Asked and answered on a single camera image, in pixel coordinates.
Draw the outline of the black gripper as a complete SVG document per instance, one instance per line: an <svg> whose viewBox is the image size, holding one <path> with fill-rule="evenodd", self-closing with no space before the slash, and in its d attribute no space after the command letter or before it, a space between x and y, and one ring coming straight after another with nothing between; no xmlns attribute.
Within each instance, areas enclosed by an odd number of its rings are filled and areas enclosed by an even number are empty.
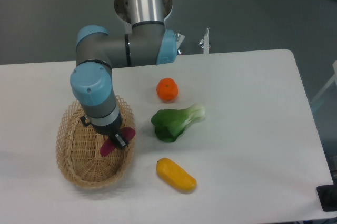
<svg viewBox="0 0 337 224"><path fill-rule="evenodd" d="M91 125L95 131L101 135L108 137L113 137L113 142L118 149L124 149L129 145L128 140L126 140L121 134L121 126L123 119L121 115L118 115L116 119L113 119L111 122L104 122L103 126L95 124L92 120L89 120L87 115L81 116L80 121L83 126Z"/></svg>

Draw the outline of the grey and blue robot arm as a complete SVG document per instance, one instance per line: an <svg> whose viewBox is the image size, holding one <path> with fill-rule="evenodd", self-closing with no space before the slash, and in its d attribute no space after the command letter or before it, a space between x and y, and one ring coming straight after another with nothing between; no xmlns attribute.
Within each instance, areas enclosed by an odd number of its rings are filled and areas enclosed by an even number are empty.
<svg viewBox="0 0 337 224"><path fill-rule="evenodd" d="M112 69L172 63L177 57L176 34L165 28L163 0L127 0L131 32L112 37L101 26L83 27L77 35L72 92L91 125L107 140L100 152L107 156L125 148L135 131L122 127L113 90Z"/></svg>

